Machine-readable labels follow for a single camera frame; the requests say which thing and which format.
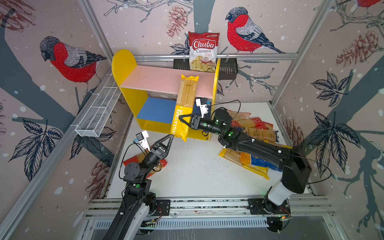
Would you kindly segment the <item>yellow Pastatime spaghetti bag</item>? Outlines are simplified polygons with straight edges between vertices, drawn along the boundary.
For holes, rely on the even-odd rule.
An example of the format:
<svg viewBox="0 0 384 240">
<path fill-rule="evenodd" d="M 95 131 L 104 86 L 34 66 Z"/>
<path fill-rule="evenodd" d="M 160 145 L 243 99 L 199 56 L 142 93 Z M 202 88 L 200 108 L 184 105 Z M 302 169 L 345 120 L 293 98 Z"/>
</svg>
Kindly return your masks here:
<svg viewBox="0 0 384 240">
<path fill-rule="evenodd" d="M 268 168 L 251 165 L 250 154 L 222 149 L 219 156 L 269 180 Z"/>
<path fill-rule="evenodd" d="M 274 146 L 277 146 L 277 147 L 280 147 L 280 148 L 287 148 L 287 149 L 292 149 L 293 148 L 291 146 L 282 145 L 282 144 L 279 144 L 279 143 L 272 143 L 272 142 L 270 142 L 270 144 L 274 145 Z"/>
<path fill-rule="evenodd" d="M 172 118 L 170 134 L 176 138 L 181 138 L 185 142 L 187 141 L 189 131 L 181 130 L 179 116 L 193 113 L 198 81 L 199 76 L 186 77 L 182 75 L 174 116 Z"/>
</svg>

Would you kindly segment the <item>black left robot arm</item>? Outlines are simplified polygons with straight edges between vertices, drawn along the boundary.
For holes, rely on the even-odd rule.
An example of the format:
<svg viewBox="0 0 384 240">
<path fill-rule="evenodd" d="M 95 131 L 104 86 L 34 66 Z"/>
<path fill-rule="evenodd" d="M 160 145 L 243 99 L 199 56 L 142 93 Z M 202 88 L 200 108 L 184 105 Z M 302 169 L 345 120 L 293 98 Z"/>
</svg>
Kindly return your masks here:
<svg viewBox="0 0 384 240">
<path fill-rule="evenodd" d="M 132 240 L 138 233 L 142 222 L 156 209 L 156 194 L 150 192 L 151 180 L 147 179 L 151 171 L 164 160 L 171 149 L 174 136 L 166 135 L 147 147 L 141 162 L 128 163 L 124 169 L 122 204 L 110 225 L 105 240 Z"/>
</svg>

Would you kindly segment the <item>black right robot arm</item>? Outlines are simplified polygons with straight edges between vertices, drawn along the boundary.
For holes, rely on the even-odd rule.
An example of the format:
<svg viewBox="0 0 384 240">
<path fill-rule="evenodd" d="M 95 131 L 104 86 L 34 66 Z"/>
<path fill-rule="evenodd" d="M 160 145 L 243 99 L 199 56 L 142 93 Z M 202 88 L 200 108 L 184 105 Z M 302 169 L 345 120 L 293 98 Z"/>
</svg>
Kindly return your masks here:
<svg viewBox="0 0 384 240">
<path fill-rule="evenodd" d="M 280 181 L 267 194 L 273 204 L 280 206 L 291 195 L 305 192 L 312 167 L 300 147 L 289 149 L 276 146 L 235 129 L 225 108 L 216 110 L 212 120 L 196 114 L 181 115 L 178 119 L 193 130 L 219 135 L 219 143 L 227 149 L 258 157 L 282 170 Z"/>
</svg>

